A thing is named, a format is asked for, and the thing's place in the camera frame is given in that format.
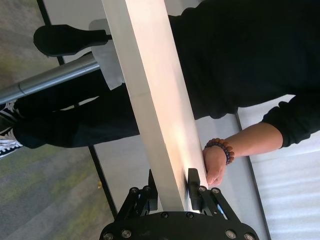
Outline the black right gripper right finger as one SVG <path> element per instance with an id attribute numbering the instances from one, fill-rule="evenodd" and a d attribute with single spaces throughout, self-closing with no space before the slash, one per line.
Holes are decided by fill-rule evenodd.
<path id="1" fill-rule="evenodd" d="M 220 216 L 221 219 L 235 220 L 236 214 L 217 187 L 207 189 L 201 185 L 198 170 L 189 168 L 187 188 L 191 207 L 206 216 Z"/>

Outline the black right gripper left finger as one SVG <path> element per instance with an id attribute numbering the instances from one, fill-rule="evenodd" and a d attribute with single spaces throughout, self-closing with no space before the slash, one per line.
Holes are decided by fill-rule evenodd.
<path id="1" fill-rule="evenodd" d="M 158 210 L 158 191 L 152 171 L 148 172 L 148 184 L 142 189 L 132 187 L 129 189 L 117 216 L 117 221 L 146 216 Z"/>

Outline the person left hand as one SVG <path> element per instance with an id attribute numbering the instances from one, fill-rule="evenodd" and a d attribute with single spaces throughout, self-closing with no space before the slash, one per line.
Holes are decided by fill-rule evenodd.
<path id="1" fill-rule="evenodd" d="M 209 186 L 218 186 L 222 183 L 227 157 L 218 146 L 207 147 L 203 150 L 203 159 L 206 169 L 206 181 Z"/>

